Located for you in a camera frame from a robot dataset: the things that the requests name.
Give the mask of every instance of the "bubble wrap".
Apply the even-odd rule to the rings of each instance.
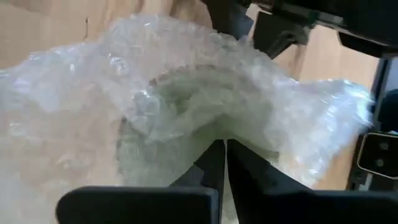
[[[370,124],[370,102],[347,81],[298,83],[205,27],[121,19],[0,71],[0,223],[55,223],[57,200],[83,185],[167,186],[217,138],[311,186]]]

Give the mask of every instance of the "plastic packaging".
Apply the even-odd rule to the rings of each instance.
[[[121,19],[0,72],[0,222],[55,223],[57,200],[82,185],[166,186],[216,138],[311,186],[370,124],[370,102],[347,81],[298,83],[205,27]]]

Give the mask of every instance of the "crumpled plastic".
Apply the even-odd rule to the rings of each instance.
[[[311,186],[370,125],[370,103],[348,81],[296,82],[244,40],[121,19],[0,71],[0,222],[55,223],[57,200],[83,185],[167,186],[219,138]]]

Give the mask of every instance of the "clear plastic wrap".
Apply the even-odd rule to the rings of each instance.
[[[1,223],[55,223],[82,185],[166,186],[216,138],[311,186],[370,124],[363,87],[298,83],[244,41],[165,17],[32,54],[0,72],[0,94]]]

